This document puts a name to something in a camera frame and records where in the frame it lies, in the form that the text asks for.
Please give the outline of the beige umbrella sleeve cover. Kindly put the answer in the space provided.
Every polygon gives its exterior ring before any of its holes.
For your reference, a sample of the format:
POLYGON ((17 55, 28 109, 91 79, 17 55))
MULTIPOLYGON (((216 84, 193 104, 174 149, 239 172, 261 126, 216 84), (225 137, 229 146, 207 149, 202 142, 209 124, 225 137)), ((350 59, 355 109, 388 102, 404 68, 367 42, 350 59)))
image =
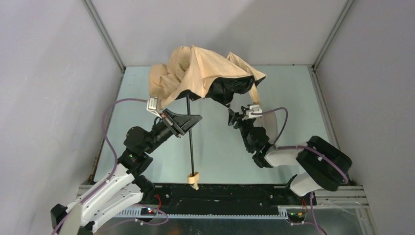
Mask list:
POLYGON ((269 143, 274 143, 277 139, 279 130, 275 112, 257 115, 254 126, 263 127, 265 129, 266 135, 269 137, 269 143))

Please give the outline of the beige umbrella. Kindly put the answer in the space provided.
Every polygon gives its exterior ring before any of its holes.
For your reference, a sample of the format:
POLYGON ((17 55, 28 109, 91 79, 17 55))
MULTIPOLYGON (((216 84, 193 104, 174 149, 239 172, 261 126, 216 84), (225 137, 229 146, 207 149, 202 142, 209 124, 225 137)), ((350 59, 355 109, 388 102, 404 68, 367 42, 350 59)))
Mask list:
POLYGON ((257 90, 266 74, 236 54, 222 56, 196 46, 176 48, 167 64, 154 64, 148 74, 149 97, 159 99, 160 112, 183 97, 211 98, 228 106, 234 94, 246 94, 261 105, 257 90))

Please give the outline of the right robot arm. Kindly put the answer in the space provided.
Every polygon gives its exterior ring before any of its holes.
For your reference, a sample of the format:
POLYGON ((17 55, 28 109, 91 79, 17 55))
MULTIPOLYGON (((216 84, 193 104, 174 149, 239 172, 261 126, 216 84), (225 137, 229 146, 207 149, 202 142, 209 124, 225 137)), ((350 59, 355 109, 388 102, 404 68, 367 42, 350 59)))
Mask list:
POLYGON ((263 126, 255 126, 265 112, 257 105, 242 107, 240 112, 228 108, 228 125, 238 129, 247 152, 259 168, 300 166, 304 173, 293 176, 287 183, 296 196, 305 196, 315 190, 336 191, 341 184, 349 183, 347 173, 352 160, 345 153, 319 136, 290 146, 276 146, 263 126))

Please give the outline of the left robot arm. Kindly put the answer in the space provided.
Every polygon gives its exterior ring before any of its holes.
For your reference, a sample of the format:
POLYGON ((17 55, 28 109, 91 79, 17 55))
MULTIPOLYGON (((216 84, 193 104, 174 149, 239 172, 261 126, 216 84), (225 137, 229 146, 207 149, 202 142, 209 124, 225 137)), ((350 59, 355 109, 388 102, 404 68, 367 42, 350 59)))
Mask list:
POLYGON ((75 234, 92 235, 129 206, 151 200, 155 186, 143 175, 153 161, 149 154, 170 137, 187 134, 201 120, 201 115, 180 115, 165 109, 151 131, 132 127, 124 141, 126 149, 113 169, 72 203, 51 209, 54 234, 62 234, 64 224, 73 216, 78 227, 75 234))

